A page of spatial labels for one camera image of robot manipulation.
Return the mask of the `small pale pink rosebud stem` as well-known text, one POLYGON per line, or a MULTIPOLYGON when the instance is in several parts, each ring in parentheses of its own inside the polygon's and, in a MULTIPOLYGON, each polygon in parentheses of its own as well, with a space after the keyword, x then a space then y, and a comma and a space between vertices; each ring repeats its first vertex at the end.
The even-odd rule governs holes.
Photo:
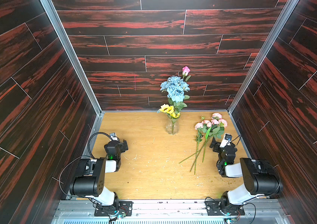
POLYGON ((206 124, 206 127, 208 128, 206 133, 205 133, 205 142, 204 142, 204 145, 203 145, 203 156, 202 156, 202 162, 204 162, 204 158, 205 158, 205 150, 206 150, 206 145, 207 145, 207 142, 208 142, 208 137, 210 135, 210 131, 212 129, 212 122, 209 121, 209 120, 205 120, 204 123, 206 124))

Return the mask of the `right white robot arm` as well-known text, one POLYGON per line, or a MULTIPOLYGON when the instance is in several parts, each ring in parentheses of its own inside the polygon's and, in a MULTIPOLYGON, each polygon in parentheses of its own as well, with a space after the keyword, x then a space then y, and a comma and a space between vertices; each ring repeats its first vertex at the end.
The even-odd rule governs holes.
POLYGON ((246 202, 261 196, 272 196, 283 191, 279 174, 267 160, 240 158, 235 163, 236 145, 231 141, 212 140, 210 147, 218 153, 216 167, 219 174, 226 178, 242 177, 244 183, 234 190, 226 191, 220 199, 220 209, 224 213, 238 210, 246 202))

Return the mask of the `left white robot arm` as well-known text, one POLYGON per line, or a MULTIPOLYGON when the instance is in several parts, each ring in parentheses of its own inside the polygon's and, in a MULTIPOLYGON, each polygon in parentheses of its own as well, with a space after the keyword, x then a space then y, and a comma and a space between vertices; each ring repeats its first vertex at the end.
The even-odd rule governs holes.
POLYGON ((127 141, 110 141, 105 146, 106 157, 81 159, 70 183, 73 196, 94 199, 101 206, 119 208, 117 193, 104 186, 106 173, 117 172, 121 167, 121 154, 128 150, 127 141))

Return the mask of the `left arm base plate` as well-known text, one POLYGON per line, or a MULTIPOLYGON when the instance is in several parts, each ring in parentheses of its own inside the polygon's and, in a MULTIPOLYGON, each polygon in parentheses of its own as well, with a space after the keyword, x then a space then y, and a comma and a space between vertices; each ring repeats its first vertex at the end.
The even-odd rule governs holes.
POLYGON ((95 217, 117 217, 124 218, 132 215, 133 202, 119 200, 110 206, 97 205, 94 216, 95 217))

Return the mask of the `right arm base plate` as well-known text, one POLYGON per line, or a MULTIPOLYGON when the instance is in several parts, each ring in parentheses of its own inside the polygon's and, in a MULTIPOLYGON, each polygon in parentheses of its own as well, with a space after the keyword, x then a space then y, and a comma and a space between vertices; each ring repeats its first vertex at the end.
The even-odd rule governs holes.
POLYGON ((205 200, 206 211, 209 216, 243 216, 245 211, 242 205, 217 200, 205 200))

